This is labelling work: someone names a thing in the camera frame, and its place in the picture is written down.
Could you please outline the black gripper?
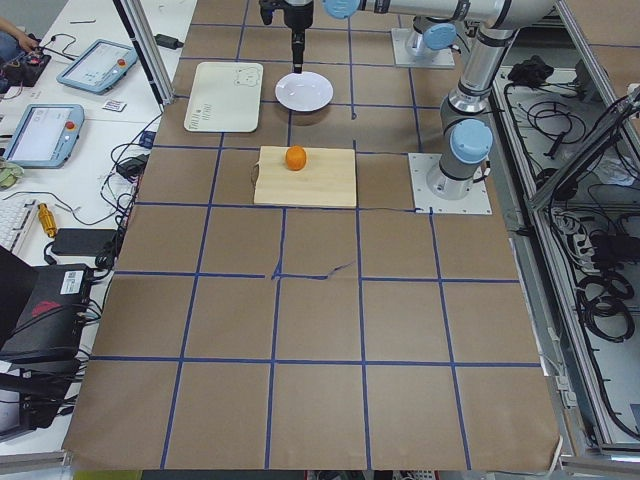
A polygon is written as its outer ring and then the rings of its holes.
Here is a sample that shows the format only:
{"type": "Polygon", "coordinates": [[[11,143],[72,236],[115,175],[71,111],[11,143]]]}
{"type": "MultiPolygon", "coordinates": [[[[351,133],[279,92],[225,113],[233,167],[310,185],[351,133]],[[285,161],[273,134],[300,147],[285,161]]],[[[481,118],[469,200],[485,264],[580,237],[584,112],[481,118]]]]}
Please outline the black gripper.
{"type": "Polygon", "coordinates": [[[293,72],[301,74],[304,65],[305,31],[313,24],[313,0],[284,0],[284,22],[291,32],[293,72]]]}

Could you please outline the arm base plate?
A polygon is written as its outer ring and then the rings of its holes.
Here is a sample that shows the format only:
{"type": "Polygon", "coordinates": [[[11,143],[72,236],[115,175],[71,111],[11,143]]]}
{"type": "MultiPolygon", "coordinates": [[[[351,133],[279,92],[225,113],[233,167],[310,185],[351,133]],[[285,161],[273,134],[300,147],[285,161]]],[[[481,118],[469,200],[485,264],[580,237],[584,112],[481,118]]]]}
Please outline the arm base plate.
{"type": "Polygon", "coordinates": [[[414,210],[422,214],[491,215],[482,167],[478,165],[470,179],[453,180],[441,171],[440,158],[440,154],[408,154],[414,210]]]}
{"type": "Polygon", "coordinates": [[[453,24],[431,26],[424,33],[415,29],[391,30],[395,65],[405,68],[453,69],[451,45],[456,39],[453,24]]]}

